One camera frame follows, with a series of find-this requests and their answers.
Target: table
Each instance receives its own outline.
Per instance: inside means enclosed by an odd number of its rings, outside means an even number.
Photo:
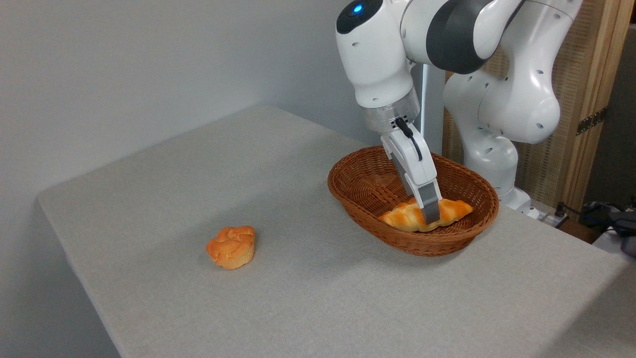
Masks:
[[[634,265],[507,208],[455,254],[393,249],[326,186],[363,146],[259,106],[38,201],[122,357],[636,356]],[[205,244],[239,225],[225,271]]]

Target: wicker basket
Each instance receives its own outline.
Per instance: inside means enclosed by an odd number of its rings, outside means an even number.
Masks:
[[[473,212],[452,225],[428,233],[405,233],[378,217],[409,200],[393,163],[380,146],[363,148],[340,159],[329,172],[331,194],[349,216],[386,244],[418,256],[441,256],[468,246],[497,216],[499,199],[479,174],[433,154],[443,197],[463,200]]]

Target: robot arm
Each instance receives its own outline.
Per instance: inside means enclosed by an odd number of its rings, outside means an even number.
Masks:
[[[336,22],[336,41],[367,127],[380,133],[426,222],[439,219],[437,171],[413,126],[420,106],[414,62],[458,73],[494,53],[523,0],[356,0]]]

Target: croissant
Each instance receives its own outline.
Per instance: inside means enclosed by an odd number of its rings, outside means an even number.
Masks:
[[[400,231],[427,232],[438,226],[448,226],[473,212],[473,207],[457,200],[442,199],[439,201],[439,220],[426,224],[420,206],[415,198],[408,203],[400,203],[393,210],[387,211],[379,219]]]
[[[224,227],[207,243],[205,251],[218,266],[236,269],[254,257],[255,238],[254,228],[251,226]]]

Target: black cable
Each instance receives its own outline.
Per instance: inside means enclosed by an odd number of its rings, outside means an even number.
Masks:
[[[420,147],[415,142],[415,138],[413,138],[413,131],[408,127],[408,124],[404,121],[402,117],[396,119],[397,126],[402,130],[402,133],[408,138],[411,139],[413,145],[415,146],[415,150],[417,151],[418,160],[422,161],[422,152],[420,152]]]
[[[582,217],[582,218],[584,218],[586,220],[589,220],[589,221],[592,221],[592,222],[597,222],[597,223],[599,223],[599,224],[601,224],[603,226],[606,226],[606,227],[610,227],[611,226],[611,227],[613,227],[615,229],[621,229],[621,230],[625,230],[625,231],[628,231],[628,232],[633,232],[633,229],[631,227],[618,225],[616,223],[616,221],[618,221],[618,220],[608,222],[608,221],[604,221],[604,220],[599,220],[597,218],[589,217],[589,216],[585,215],[584,213],[581,213],[580,211],[572,209],[571,207],[565,205],[565,203],[562,202],[562,201],[559,202],[558,205],[559,206],[563,206],[565,209],[568,209],[569,211],[575,213],[576,215],[579,215],[580,217]]]
[[[421,162],[422,161],[422,152],[420,152],[420,147],[415,142],[415,138],[411,137],[411,141],[413,142],[413,145],[415,145],[415,150],[417,151],[417,157],[419,158],[418,160]]]

